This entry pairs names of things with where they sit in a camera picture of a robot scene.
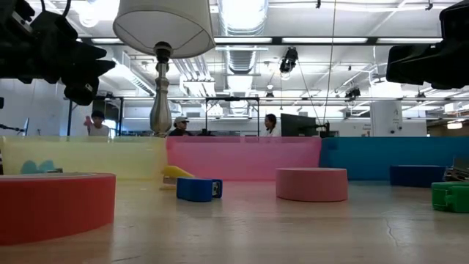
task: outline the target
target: computer monitor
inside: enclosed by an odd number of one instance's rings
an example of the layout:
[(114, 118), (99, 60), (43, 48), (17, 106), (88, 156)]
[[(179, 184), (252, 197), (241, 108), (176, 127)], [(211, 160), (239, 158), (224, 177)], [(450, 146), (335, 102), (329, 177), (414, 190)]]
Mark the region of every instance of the computer monitor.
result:
[(281, 114), (282, 136), (317, 136), (316, 118)]

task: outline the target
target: colored partition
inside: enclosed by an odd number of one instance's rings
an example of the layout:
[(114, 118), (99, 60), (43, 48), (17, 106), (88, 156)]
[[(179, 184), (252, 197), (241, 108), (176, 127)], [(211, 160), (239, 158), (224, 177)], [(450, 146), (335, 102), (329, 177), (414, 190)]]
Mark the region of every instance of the colored partition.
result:
[(389, 180), (391, 165), (451, 166), (469, 157), (469, 137), (339, 137), (322, 140), (320, 166), (345, 168), (349, 180)]
[(167, 139), (168, 162), (200, 178), (275, 180), (276, 169), (318, 167), (318, 137), (177, 136)]
[(117, 180), (156, 178), (161, 182), (160, 172), (168, 164), (166, 140), (155, 137), (12, 136), (2, 139), (0, 148), (6, 175), (18, 175), (26, 165), (30, 171), (31, 167), (53, 166), (64, 172), (112, 173)]

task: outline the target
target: yellow object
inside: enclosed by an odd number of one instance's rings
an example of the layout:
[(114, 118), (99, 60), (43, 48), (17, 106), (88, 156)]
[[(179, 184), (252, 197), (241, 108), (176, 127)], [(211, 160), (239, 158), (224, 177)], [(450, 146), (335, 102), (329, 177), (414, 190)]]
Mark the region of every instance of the yellow object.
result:
[(184, 169), (181, 169), (178, 166), (166, 166), (161, 171), (161, 174), (163, 175), (163, 186), (160, 187), (160, 190), (175, 190), (177, 178), (194, 177), (191, 173), (186, 172)]
[(168, 165), (166, 140), (156, 137), (7, 136), (0, 148), (6, 175), (20, 174), (26, 161), (53, 161), (64, 172), (109, 172), (117, 180), (156, 180), (159, 187)]

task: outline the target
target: red cylinder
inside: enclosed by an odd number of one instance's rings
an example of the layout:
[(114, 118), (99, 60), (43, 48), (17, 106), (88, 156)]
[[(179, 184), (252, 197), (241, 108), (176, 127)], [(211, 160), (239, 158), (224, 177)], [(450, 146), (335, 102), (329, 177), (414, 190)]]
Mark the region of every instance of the red cylinder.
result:
[(0, 245), (60, 238), (114, 221), (116, 176), (0, 176)]

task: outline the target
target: blue wall panel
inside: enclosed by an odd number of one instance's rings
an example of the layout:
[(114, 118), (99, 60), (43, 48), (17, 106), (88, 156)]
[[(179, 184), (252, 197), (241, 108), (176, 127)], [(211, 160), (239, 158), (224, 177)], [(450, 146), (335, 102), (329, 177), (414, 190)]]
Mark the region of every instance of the blue wall panel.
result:
[(349, 180), (389, 180), (391, 165), (451, 166), (469, 158), (469, 137), (338, 137), (322, 140), (320, 166), (345, 168)]

